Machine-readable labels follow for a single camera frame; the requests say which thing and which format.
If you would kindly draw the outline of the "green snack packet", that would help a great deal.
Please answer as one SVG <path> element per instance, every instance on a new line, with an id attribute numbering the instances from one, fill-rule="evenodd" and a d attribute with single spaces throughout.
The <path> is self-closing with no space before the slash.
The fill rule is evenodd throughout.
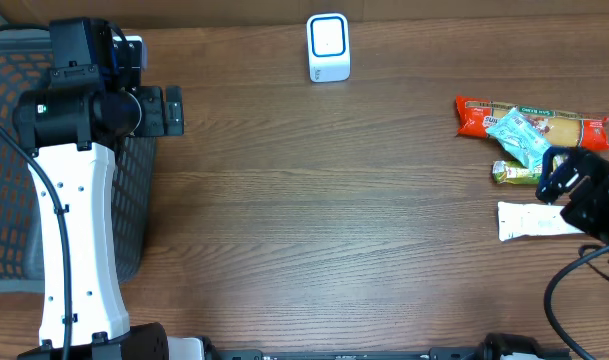
<path id="1" fill-rule="evenodd" d="M 493 163 L 491 175 L 497 184 L 537 185 L 544 161 L 530 169 L 517 160 L 498 160 Z"/>

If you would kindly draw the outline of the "white leaf-print pack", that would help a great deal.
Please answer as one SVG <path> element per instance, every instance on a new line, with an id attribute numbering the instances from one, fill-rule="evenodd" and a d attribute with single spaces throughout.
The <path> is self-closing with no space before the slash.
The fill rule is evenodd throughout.
<path id="1" fill-rule="evenodd" d="M 523 236 L 557 236 L 582 234 L 582 231 L 568 224 L 561 216 L 562 206 L 497 204 L 498 238 L 501 242 Z"/>

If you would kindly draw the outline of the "orange spaghetti packet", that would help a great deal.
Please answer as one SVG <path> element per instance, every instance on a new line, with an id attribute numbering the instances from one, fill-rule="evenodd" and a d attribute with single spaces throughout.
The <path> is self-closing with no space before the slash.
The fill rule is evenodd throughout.
<path id="1" fill-rule="evenodd" d="M 606 133 L 609 117 L 465 96 L 457 96 L 455 104 L 460 120 L 459 135 L 485 138 L 488 128 L 510 110 L 517 109 L 552 145 L 596 152 L 609 150 Z"/>

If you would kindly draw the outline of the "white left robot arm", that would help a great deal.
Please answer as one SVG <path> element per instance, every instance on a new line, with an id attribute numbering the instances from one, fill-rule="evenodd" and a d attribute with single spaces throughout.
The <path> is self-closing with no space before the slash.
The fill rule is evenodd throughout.
<path id="1" fill-rule="evenodd" d="M 138 38 L 93 18 L 48 27 L 50 85 L 21 95 L 18 149 L 38 195 L 45 272 L 39 345 L 30 359 L 173 359 L 199 355 L 195 339 L 158 323 L 132 326 L 118 285 L 111 193 L 114 148 L 126 138 L 180 136 L 178 87 L 140 83 Z"/>

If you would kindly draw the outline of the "teal wet wipes pack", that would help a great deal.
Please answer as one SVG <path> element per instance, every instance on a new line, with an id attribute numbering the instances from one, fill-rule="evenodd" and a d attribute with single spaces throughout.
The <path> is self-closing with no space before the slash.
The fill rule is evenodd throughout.
<path id="1" fill-rule="evenodd" d="M 542 165 L 544 153 L 551 147 L 551 143 L 517 108 L 512 108 L 495 125 L 487 128 L 486 133 L 531 171 Z"/>

